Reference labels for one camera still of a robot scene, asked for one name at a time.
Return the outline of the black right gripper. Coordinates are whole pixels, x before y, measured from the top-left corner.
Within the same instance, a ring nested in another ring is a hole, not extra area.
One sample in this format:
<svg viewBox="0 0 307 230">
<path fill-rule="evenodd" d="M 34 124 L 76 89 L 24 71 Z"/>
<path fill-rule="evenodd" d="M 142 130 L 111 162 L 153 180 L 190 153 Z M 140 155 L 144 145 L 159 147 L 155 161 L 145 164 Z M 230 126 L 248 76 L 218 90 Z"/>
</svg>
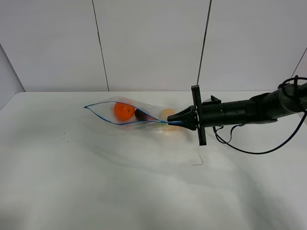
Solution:
<svg viewBox="0 0 307 230">
<path fill-rule="evenodd" d="M 245 124 L 247 122 L 247 101 L 236 101 L 211 105 L 202 105 L 199 85 L 191 87 L 194 106 L 189 106 L 183 111 L 170 115 L 168 122 L 182 122 L 177 124 L 192 131 L 197 130 L 199 143 L 206 145 L 205 128 Z M 198 123 L 193 123 L 197 115 Z"/>
</svg>

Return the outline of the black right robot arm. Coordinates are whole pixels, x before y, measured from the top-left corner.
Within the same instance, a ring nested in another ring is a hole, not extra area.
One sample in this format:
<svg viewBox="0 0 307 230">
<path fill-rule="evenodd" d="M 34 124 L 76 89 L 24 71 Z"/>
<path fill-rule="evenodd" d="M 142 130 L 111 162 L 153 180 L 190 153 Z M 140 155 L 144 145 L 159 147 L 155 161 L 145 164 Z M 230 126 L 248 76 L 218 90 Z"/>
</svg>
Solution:
<svg viewBox="0 0 307 230">
<path fill-rule="evenodd" d="M 192 86 L 193 105 L 167 118 L 169 125 L 196 130 L 201 146 L 206 145 L 205 128 L 227 125 L 267 124 L 307 108 L 307 85 L 288 79 L 278 89 L 248 100 L 223 103 L 214 96 L 201 100 L 198 85 Z"/>
</svg>

